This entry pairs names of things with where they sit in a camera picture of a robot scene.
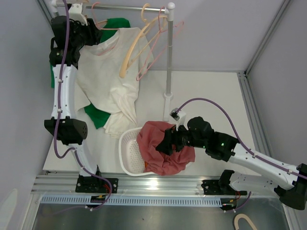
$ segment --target black mount bracket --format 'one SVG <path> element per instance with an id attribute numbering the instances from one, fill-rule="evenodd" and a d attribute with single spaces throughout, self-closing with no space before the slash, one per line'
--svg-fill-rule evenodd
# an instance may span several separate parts
<path id="1" fill-rule="evenodd" d="M 51 118 L 44 121 L 45 128 L 51 135 L 54 136 L 55 126 L 57 120 Z M 78 144 L 81 145 L 83 140 L 87 137 L 87 125 L 84 121 L 77 119 L 60 119 L 57 133 L 57 140 L 62 141 L 63 145 Z"/>
<path id="2" fill-rule="evenodd" d="M 299 174 L 307 176 L 307 165 L 301 164 L 297 167 Z M 297 181 L 293 181 L 293 188 L 284 190 L 280 186 L 274 189 L 279 196 L 279 200 L 294 209 L 304 210 L 307 201 L 307 180 L 298 177 Z"/>
<path id="3" fill-rule="evenodd" d="M 96 172 L 97 176 L 101 176 L 99 169 Z M 118 190 L 118 178 L 106 178 L 112 185 L 112 193 L 116 194 Z M 109 193 L 105 187 L 109 184 L 94 176 L 81 176 L 77 180 L 76 192 L 77 193 Z"/>
<path id="4" fill-rule="evenodd" d="M 230 177 L 234 173 L 232 170 L 224 170 L 219 180 L 203 180 L 202 188 L 205 195 L 228 195 L 235 196 L 236 190 L 230 187 Z M 241 196 L 246 196 L 247 191 L 238 191 Z"/>

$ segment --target beige hanger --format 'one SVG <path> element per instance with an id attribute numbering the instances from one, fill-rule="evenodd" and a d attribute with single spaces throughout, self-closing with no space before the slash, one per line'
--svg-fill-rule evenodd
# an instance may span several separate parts
<path id="1" fill-rule="evenodd" d="M 136 38 L 134 39 L 132 45 L 130 46 L 126 57 L 121 65 L 120 71 L 119 71 L 119 76 L 121 78 L 124 78 L 126 76 L 126 71 L 127 69 L 133 64 L 133 62 L 135 62 L 135 60 L 140 56 L 140 54 L 144 51 L 144 49 L 149 46 L 149 44 L 159 35 L 160 31 L 158 33 L 155 34 L 155 36 L 147 43 L 147 45 L 137 54 L 137 56 L 129 62 L 129 59 L 132 55 L 132 52 L 134 50 L 134 47 L 136 46 L 136 44 L 138 43 L 138 40 L 140 37 L 146 36 L 148 34 L 148 32 L 152 29 L 152 27 L 154 26 L 154 24 L 156 23 L 156 21 L 159 19 L 159 17 L 154 18 L 150 23 L 147 22 L 147 19 L 144 18 L 143 13 L 144 13 L 144 9 L 146 7 L 149 7 L 150 4 L 147 3 L 143 6 L 142 11 L 141 11 L 141 19 L 143 22 L 145 22 L 145 26 L 142 28 L 142 30 L 140 31 L 140 33 L 136 36 Z M 164 29 L 164 27 L 167 25 L 166 23 L 166 15 L 161 15 L 160 18 L 163 18 L 163 22 L 162 22 L 162 29 Z"/>
<path id="2" fill-rule="evenodd" d="M 97 25 L 100 27 L 100 24 L 106 23 L 106 22 L 107 22 L 107 19 L 106 19 L 106 20 L 103 20 L 103 21 L 100 21 L 100 22 L 97 22 Z"/>
<path id="3" fill-rule="evenodd" d="M 241 218 L 245 219 L 245 220 L 248 222 L 248 224 L 251 226 L 251 228 L 252 228 L 253 230 L 257 230 L 257 228 L 256 228 L 256 226 L 254 225 L 254 223 L 253 223 L 253 222 L 250 220 L 250 218 L 249 218 L 247 215 L 245 215 L 245 214 L 238 214 L 238 215 L 235 216 L 235 218 L 234 218 L 235 230 L 239 230 L 239 220 L 240 220 Z"/>

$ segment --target metal panel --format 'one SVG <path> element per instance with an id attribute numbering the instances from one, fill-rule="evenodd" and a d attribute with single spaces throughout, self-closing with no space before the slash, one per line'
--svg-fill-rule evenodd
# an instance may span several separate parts
<path id="1" fill-rule="evenodd" d="M 77 208 L 53 215 L 69 205 L 41 204 L 34 230 L 231 230 L 233 218 L 248 215 L 259 230 L 288 230 L 278 199 L 253 198 L 236 213 L 216 207 L 104 206 L 90 212 Z M 241 230 L 251 229 L 240 221 Z"/>

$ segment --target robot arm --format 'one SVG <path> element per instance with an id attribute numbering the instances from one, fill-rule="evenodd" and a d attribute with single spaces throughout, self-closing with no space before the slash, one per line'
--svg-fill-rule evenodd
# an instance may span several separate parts
<path id="1" fill-rule="evenodd" d="M 235 137 L 225 133 L 215 132 L 211 125 L 201 117 L 188 121 L 188 129 L 184 127 L 186 114 L 173 110 L 171 116 L 177 124 L 165 130 L 163 141 L 156 150 L 167 155 L 179 152 L 184 146 L 203 148 L 206 154 L 216 160 L 223 160 L 249 168 L 262 176 L 244 175 L 225 170 L 218 185 L 213 189 L 225 195 L 234 191 L 252 191 L 263 195 L 278 195 L 279 200 L 295 209 L 304 210 L 307 200 L 307 165 L 296 167 L 270 158 L 252 149 L 245 149 Z M 210 193 L 210 187 L 204 184 L 205 194 Z"/>
<path id="2" fill-rule="evenodd" d="M 74 86 L 80 58 L 80 49 L 84 45 L 92 46 L 99 44 L 101 32 L 96 28 L 92 19 L 86 19 L 82 15 L 82 4 L 69 4 L 68 7 L 70 31 L 62 79 L 60 79 L 60 68 L 66 42 L 67 19 L 66 16 L 57 16 L 51 20 L 54 37 L 51 39 L 51 52 L 49 58 L 54 73 L 55 94 L 51 119 L 45 120 L 44 125 L 52 135 L 56 133 L 57 140 L 77 150 L 82 165 L 90 173 L 96 174 L 98 167 L 85 141 L 87 137 L 87 125 L 85 122 L 76 119 Z M 60 116 L 60 118 L 58 129 L 56 130 L 58 116 Z M 80 175 L 84 177 L 90 176 L 82 169 L 80 170 Z"/>

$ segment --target white t-shirt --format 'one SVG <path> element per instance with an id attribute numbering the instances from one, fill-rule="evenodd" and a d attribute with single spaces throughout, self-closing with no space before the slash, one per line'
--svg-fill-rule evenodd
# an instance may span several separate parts
<path id="1" fill-rule="evenodd" d="M 104 128 L 106 133 L 116 138 L 137 125 L 134 102 L 138 98 L 139 82 L 136 77 L 145 63 L 150 47 L 146 47 L 129 67 L 125 78 L 119 77 L 119 70 L 140 31 L 139 28 L 120 28 L 105 42 L 97 46 L 85 46 L 80 51 L 77 83 L 97 109 L 111 114 Z M 136 57 L 147 43 L 146 37 L 141 37 L 130 59 Z M 153 59 L 150 54 L 147 65 Z"/>

